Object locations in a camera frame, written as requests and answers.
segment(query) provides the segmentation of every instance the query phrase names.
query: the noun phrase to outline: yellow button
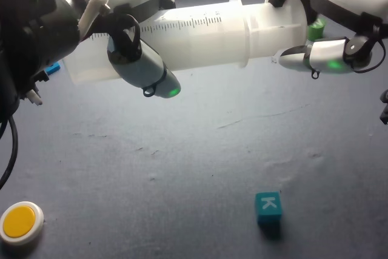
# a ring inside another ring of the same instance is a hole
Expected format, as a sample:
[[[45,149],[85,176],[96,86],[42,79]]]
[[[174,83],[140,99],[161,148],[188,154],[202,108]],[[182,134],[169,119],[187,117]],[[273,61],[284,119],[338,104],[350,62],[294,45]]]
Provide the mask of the yellow button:
[[[20,238],[28,233],[35,224],[35,213],[31,207],[18,206],[4,219],[3,230],[10,238]]]

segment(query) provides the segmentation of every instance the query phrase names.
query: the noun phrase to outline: translucent syringe barrel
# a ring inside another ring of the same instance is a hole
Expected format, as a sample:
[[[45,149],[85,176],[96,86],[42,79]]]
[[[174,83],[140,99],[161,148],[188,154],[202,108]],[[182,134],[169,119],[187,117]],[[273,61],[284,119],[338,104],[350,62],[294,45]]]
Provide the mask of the translucent syringe barrel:
[[[281,8],[230,0],[160,11],[141,23],[141,38],[174,71],[230,63],[244,67],[250,58],[305,44],[306,30],[300,0]]]

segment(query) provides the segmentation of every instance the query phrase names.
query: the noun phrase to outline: black loop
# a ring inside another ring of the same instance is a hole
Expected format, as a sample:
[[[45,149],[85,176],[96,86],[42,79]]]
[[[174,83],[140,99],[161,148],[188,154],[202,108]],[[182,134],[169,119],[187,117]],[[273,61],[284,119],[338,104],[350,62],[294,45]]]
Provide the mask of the black loop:
[[[166,65],[163,63],[163,74],[162,74],[162,76],[160,77],[159,80],[157,80],[157,82],[154,82],[153,84],[151,84],[151,85],[149,85],[149,86],[143,87],[143,88],[142,88],[142,89],[143,89],[143,95],[144,95],[145,97],[151,97],[151,96],[153,96],[153,95],[156,93],[156,86],[157,86],[158,84],[161,84],[161,83],[165,80],[166,76],[167,76],[167,67],[166,67]],[[151,89],[151,88],[153,89],[153,92],[152,92],[152,93],[147,93],[146,91],[147,91],[148,89]]]
[[[317,80],[319,78],[319,74],[321,74],[321,72],[316,71],[316,70],[313,69],[311,71],[311,78],[313,78],[314,80]]]

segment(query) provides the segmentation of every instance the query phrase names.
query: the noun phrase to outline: large plastic syringe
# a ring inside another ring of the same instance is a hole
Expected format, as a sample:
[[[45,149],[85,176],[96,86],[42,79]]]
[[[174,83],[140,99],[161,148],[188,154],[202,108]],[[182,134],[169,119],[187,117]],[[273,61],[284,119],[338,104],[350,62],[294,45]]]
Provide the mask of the large plastic syringe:
[[[231,63],[245,67],[249,59],[304,45],[307,38],[300,0],[287,0],[281,8],[230,0],[161,10],[140,29],[141,39],[171,71]],[[119,78],[107,57],[108,40],[108,35],[93,35],[64,59],[74,82]]]

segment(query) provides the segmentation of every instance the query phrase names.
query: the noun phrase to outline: green object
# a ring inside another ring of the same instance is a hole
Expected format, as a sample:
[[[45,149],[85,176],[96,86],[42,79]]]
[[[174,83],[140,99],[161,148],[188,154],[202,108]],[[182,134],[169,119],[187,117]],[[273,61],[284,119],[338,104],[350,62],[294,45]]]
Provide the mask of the green object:
[[[258,224],[274,223],[280,220],[282,209],[278,192],[260,192],[255,198]]]
[[[175,95],[177,95],[181,90],[179,88],[176,88],[176,89],[173,89],[170,91],[169,93],[169,96],[170,97],[174,97]]]
[[[321,18],[317,18],[316,21],[309,25],[307,29],[307,39],[315,42],[317,39],[323,38],[323,30],[325,28],[326,21]]]
[[[338,61],[329,61],[329,63],[327,63],[327,66],[329,66],[330,69],[335,70],[341,70],[343,68],[343,64]]]

